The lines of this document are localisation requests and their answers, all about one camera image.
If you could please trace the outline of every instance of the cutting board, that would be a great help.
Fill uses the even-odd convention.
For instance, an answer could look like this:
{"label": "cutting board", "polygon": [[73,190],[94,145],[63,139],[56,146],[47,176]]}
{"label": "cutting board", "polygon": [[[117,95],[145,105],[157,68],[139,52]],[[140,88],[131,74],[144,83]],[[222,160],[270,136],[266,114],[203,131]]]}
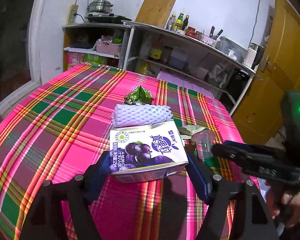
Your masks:
{"label": "cutting board", "polygon": [[164,28],[176,0],[144,0],[136,22]]}

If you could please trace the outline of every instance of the bolt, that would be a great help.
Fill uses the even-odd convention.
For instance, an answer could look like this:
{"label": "bolt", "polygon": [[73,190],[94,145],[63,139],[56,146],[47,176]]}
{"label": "bolt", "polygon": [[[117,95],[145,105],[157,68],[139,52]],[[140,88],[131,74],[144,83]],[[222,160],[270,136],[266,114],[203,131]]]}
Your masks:
{"label": "bolt", "polygon": [[74,179],[75,179],[76,181],[83,180],[83,175],[82,175],[82,174],[78,174],[78,175],[76,175],[76,176],[74,177]]}
{"label": "bolt", "polygon": [[222,179],[222,177],[219,175],[219,174],[214,174],[213,175],[213,178],[216,180],[216,181],[219,181]]}
{"label": "bolt", "polygon": [[49,185],[50,185],[50,180],[44,181],[44,182],[42,183],[42,185],[43,185],[44,187],[49,186]]}
{"label": "bolt", "polygon": [[247,185],[249,185],[249,186],[253,186],[253,181],[251,180],[251,179],[247,179],[247,181],[246,181],[246,183],[247,183]]}

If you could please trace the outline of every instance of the white and purple carton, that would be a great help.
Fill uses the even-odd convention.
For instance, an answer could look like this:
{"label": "white and purple carton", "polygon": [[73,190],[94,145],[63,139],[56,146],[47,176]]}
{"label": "white and purple carton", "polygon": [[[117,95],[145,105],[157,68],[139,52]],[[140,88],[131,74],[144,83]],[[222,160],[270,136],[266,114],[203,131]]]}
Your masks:
{"label": "white and purple carton", "polygon": [[177,174],[188,164],[174,121],[110,131],[110,173],[121,182],[143,182]]}

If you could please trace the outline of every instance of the purple logo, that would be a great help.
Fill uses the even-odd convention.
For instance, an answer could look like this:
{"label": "purple logo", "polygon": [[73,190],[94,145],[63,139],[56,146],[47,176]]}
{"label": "purple logo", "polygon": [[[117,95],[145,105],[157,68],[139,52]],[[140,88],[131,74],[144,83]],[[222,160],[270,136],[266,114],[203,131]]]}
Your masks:
{"label": "purple logo", "polygon": [[179,148],[176,147],[174,143],[171,144],[171,141],[167,137],[156,135],[156,136],[150,136],[150,138],[152,138],[153,140],[151,146],[157,152],[161,152],[162,154],[170,153],[171,148],[175,150],[179,150]]}

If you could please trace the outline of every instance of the plastic jelly cup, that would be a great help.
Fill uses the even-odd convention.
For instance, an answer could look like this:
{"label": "plastic jelly cup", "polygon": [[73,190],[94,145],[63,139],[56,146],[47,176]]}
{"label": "plastic jelly cup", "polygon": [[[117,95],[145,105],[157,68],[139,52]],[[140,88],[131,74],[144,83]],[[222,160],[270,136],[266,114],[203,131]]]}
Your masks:
{"label": "plastic jelly cup", "polygon": [[208,159],[213,156],[211,147],[215,138],[215,134],[213,133],[213,131],[210,130],[203,130],[201,132],[195,133],[191,137],[191,140],[193,140],[196,143],[198,157],[201,160]]}

